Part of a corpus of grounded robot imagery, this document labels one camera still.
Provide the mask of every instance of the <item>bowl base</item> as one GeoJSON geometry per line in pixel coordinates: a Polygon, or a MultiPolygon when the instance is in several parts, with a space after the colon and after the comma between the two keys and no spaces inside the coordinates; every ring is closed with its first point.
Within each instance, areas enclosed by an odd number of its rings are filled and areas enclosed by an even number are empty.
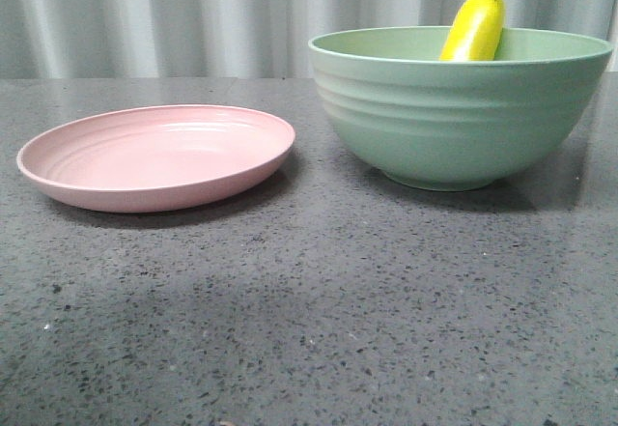
{"type": "Polygon", "coordinates": [[[414,178],[400,177],[399,175],[393,175],[392,173],[382,172],[386,177],[393,182],[400,185],[406,185],[409,187],[416,187],[418,189],[427,189],[429,191],[470,191],[471,189],[478,189],[480,187],[491,184],[494,180],[476,180],[474,182],[430,182],[426,180],[417,180],[414,178]]]}

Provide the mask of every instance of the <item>bowl rim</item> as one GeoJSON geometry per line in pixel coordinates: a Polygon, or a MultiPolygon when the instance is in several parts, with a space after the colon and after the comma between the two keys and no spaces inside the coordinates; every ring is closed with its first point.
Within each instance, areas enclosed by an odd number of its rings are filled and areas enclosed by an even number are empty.
{"type": "Polygon", "coordinates": [[[579,54],[573,56],[564,56],[559,58],[551,58],[551,59],[531,59],[531,60],[490,60],[490,61],[440,61],[438,59],[427,60],[427,59],[398,59],[398,58],[387,58],[387,57],[376,57],[376,56],[365,56],[360,54],[349,54],[345,52],[333,51],[330,49],[326,49],[323,47],[319,47],[316,45],[316,42],[329,37],[336,37],[339,35],[348,35],[353,33],[364,33],[364,32],[373,32],[373,31],[386,31],[386,30],[448,30],[450,29],[450,25],[411,25],[411,26],[395,26],[395,27],[375,27],[375,28],[357,28],[350,30],[340,30],[336,32],[321,34],[313,37],[309,40],[308,46],[311,50],[326,54],[334,57],[347,58],[347,59],[355,59],[360,61],[367,62],[379,62],[379,63],[390,63],[390,64],[424,64],[424,65],[436,65],[439,67],[474,67],[482,65],[483,67],[499,67],[499,66],[513,66],[513,65],[524,65],[524,64],[552,64],[552,63],[563,63],[575,60],[585,60],[592,59],[596,57],[601,57],[605,55],[610,55],[614,52],[614,44],[607,41],[602,40],[597,37],[592,37],[589,35],[582,35],[578,33],[570,33],[563,32],[559,30],[548,30],[548,29],[538,29],[538,28],[523,28],[523,27],[504,27],[503,30],[511,31],[511,32],[534,32],[540,33],[542,35],[555,35],[561,37],[570,37],[570,38],[578,38],[581,40],[586,40],[590,43],[596,43],[601,48],[600,51],[590,53],[590,54],[579,54]]]}

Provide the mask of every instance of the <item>curtain fold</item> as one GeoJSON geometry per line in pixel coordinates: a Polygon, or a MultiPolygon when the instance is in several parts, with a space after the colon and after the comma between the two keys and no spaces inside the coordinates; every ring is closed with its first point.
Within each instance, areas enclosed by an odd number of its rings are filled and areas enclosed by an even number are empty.
{"type": "MultiPolygon", "coordinates": [[[[448,25],[462,1],[0,0],[0,78],[311,76],[316,35],[448,25]]],[[[616,0],[505,3],[507,26],[617,39],[616,0]]]]}

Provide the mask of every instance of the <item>granite countertop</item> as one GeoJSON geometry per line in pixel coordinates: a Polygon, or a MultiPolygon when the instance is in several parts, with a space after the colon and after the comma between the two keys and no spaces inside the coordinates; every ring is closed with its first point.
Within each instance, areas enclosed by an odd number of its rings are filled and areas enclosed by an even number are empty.
{"type": "Polygon", "coordinates": [[[569,139],[486,188],[396,185],[314,83],[0,81],[0,424],[617,425],[618,73],[569,139]],[[100,112],[217,103],[296,130],[264,183],[96,213],[18,149],[100,112]]]}

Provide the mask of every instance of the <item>curtain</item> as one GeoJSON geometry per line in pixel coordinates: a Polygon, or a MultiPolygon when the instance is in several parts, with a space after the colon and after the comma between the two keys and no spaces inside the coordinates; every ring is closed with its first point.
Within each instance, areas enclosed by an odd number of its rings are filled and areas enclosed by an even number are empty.
{"type": "MultiPolygon", "coordinates": [[[[0,0],[0,78],[307,77],[313,36],[448,25],[462,1],[0,0]]],[[[507,26],[618,38],[616,0],[505,3],[507,26]]]]}

